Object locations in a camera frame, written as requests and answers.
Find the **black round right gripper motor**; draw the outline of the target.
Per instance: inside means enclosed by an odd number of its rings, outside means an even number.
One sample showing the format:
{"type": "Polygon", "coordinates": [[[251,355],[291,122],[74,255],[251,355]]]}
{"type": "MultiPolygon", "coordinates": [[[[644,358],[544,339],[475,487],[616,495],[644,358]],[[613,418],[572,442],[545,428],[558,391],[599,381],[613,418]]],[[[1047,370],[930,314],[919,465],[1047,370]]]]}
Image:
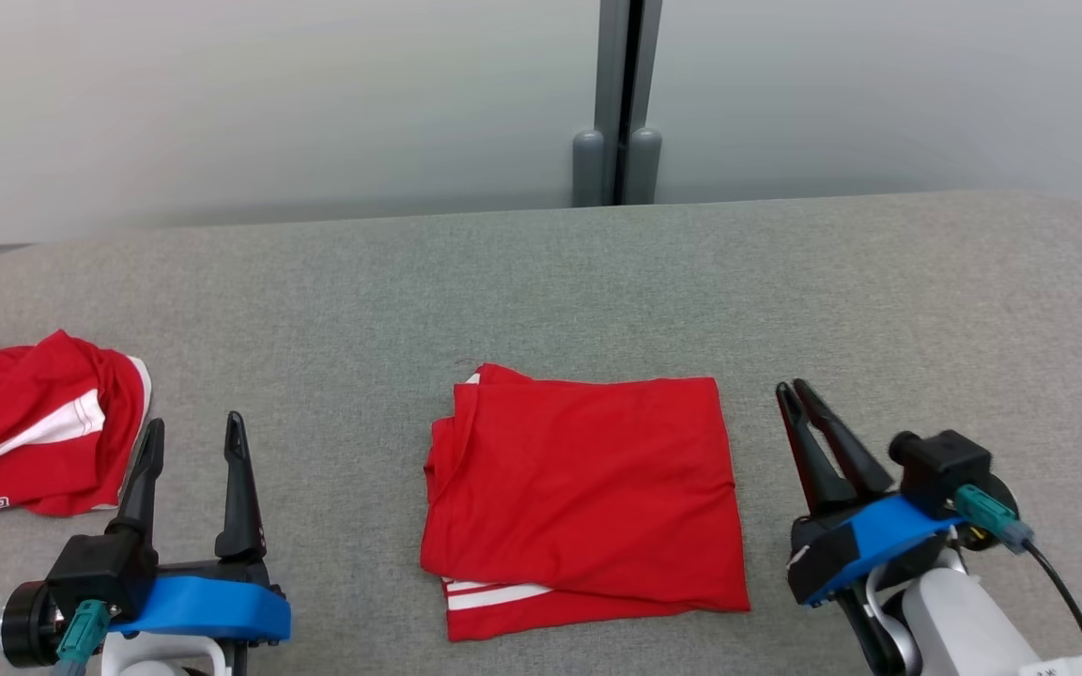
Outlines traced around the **black round right gripper motor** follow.
{"type": "Polygon", "coordinates": [[[979,483],[963,483],[956,489],[953,503],[962,517],[956,527],[959,545],[976,552],[1004,546],[1014,555],[1025,555],[1025,541],[1031,531],[1019,518],[1008,486],[997,475],[988,475],[979,483]]]}

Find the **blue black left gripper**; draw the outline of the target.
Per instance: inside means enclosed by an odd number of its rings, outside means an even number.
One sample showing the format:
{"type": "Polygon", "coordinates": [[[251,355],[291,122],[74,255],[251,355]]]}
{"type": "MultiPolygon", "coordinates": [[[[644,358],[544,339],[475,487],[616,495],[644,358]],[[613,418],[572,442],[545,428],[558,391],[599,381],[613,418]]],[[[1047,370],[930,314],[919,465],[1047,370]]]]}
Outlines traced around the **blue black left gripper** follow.
{"type": "MultiPolygon", "coordinates": [[[[166,426],[153,419],[142,434],[109,534],[131,531],[150,542],[156,481],[163,470],[166,426]]],[[[114,620],[109,629],[126,635],[194,635],[240,642],[283,642],[292,638],[292,610],[282,588],[270,582],[265,527],[256,491],[252,450],[239,411],[229,411],[224,430],[227,463],[224,527],[214,555],[227,564],[162,566],[137,619],[114,620]]]]}

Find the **red white basketball jersey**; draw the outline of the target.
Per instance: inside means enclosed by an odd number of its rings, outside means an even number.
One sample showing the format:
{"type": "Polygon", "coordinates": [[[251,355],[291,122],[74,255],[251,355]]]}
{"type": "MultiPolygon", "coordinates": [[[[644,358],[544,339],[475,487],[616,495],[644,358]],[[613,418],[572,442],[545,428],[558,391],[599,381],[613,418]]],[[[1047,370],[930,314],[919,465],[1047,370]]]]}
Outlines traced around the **red white basketball jersey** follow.
{"type": "Polygon", "coordinates": [[[452,395],[432,423],[420,546],[448,640],[750,611],[716,380],[575,382],[485,363],[452,395]]]}

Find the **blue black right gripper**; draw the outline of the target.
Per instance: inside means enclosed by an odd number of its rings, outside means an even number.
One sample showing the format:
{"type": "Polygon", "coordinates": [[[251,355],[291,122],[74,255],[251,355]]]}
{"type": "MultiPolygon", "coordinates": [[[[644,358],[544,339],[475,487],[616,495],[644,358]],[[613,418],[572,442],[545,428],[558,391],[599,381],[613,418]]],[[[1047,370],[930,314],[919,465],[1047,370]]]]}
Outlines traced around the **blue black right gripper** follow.
{"type": "Polygon", "coordinates": [[[796,379],[795,390],[787,382],[779,382],[776,399],[809,514],[839,511],[816,518],[799,518],[791,527],[787,586],[796,604],[824,604],[832,593],[868,575],[878,566],[889,564],[932,536],[965,522],[954,511],[945,511],[940,517],[929,516],[901,495],[841,511],[849,508],[856,498],[876,498],[889,492],[894,485],[889,472],[806,380],[796,379]],[[828,461],[812,426],[823,433],[849,483],[828,461]]]}

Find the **red white striped shorts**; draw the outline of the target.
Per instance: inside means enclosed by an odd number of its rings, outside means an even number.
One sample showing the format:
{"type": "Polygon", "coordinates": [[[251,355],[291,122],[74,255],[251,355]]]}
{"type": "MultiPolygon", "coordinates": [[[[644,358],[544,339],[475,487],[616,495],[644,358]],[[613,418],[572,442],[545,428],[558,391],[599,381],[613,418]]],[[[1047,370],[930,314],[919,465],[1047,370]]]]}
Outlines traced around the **red white striped shorts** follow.
{"type": "Polygon", "coordinates": [[[151,393],[138,358],[62,330],[0,349],[0,511],[115,509],[151,393]]]}

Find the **grey rounded partition bumper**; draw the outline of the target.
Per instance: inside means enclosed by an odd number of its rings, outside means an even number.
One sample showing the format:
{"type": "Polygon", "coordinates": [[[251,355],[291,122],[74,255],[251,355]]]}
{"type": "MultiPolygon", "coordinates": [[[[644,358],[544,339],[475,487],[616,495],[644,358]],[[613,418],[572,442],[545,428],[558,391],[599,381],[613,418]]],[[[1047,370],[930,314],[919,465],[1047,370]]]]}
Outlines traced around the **grey rounded partition bumper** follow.
{"type": "Polygon", "coordinates": [[[573,208],[604,206],[605,140],[598,130],[575,134],[572,141],[573,208]]]}
{"type": "Polygon", "coordinates": [[[661,133],[652,128],[636,129],[628,137],[626,167],[620,197],[623,206],[650,206],[656,201],[661,148],[661,133]]]}

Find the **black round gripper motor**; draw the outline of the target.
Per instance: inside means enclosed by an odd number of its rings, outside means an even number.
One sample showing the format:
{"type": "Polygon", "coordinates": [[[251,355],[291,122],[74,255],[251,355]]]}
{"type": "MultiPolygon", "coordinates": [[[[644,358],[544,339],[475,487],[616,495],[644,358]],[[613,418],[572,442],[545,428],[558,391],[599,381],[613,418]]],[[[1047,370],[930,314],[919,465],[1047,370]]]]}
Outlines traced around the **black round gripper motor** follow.
{"type": "Polygon", "coordinates": [[[956,527],[959,545],[976,552],[1004,546],[1014,555],[1025,555],[1025,541],[1031,531],[1019,518],[1008,486],[997,475],[988,475],[979,483],[963,483],[956,489],[953,503],[962,517],[956,527]]]}
{"type": "Polygon", "coordinates": [[[9,596],[0,620],[0,645],[8,663],[19,670],[57,663],[66,629],[64,613],[44,581],[22,583],[9,596]]]}

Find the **grey vertical partition frame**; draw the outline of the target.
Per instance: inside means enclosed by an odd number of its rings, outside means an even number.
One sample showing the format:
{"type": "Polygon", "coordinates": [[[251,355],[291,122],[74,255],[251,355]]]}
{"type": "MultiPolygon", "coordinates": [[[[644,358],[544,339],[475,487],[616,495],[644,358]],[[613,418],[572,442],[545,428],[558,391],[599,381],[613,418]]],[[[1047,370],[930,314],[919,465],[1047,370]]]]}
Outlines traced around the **grey vertical partition frame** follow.
{"type": "Polygon", "coordinates": [[[648,116],[663,8],[664,0],[601,0],[592,130],[605,140],[604,206],[623,206],[630,134],[657,130],[648,116]]]}

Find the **black round left gripper motor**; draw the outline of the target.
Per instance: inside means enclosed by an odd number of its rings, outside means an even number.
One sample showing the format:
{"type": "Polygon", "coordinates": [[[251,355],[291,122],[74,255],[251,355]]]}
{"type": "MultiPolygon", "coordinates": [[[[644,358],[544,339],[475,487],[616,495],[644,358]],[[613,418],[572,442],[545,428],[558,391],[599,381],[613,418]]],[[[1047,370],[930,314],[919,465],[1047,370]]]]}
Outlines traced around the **black round left gripper motor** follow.
{"type": "Polygon", "coordinates": [[[57,663],[66,629],[64,613],[44,581],[22,583],[9,596],[0,620],[0,645],[8,663],[19,670],[57,663]]]}

